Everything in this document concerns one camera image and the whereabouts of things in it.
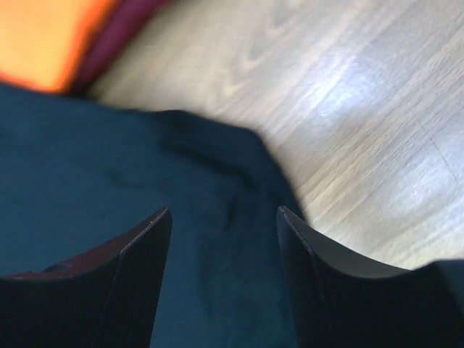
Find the black t shirt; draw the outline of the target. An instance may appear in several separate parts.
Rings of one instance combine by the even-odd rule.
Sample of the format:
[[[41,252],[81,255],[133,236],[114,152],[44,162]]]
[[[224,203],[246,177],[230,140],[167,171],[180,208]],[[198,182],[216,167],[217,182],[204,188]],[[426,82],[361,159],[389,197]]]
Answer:
[[[300,212],[254,132],[1,86],[1,273],[44,268],[167,207],[153,347],[294,347],[276,213]]]

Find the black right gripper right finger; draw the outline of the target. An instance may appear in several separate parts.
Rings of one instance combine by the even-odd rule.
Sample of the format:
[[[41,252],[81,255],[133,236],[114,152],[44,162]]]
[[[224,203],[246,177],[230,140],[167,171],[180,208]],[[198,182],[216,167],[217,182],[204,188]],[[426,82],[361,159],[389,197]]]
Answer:
[[[278,242],[299,347],[461,347],[463,261],[414,270],[361,255],[280,207]]]

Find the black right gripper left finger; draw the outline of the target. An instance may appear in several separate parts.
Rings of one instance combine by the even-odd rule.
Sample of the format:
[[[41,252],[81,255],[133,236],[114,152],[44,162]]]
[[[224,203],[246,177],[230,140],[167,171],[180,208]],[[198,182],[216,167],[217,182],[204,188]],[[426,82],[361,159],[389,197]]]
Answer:
[[[149,347],[170,235],[164,208],[68,260],[1,277],[1,346]]]

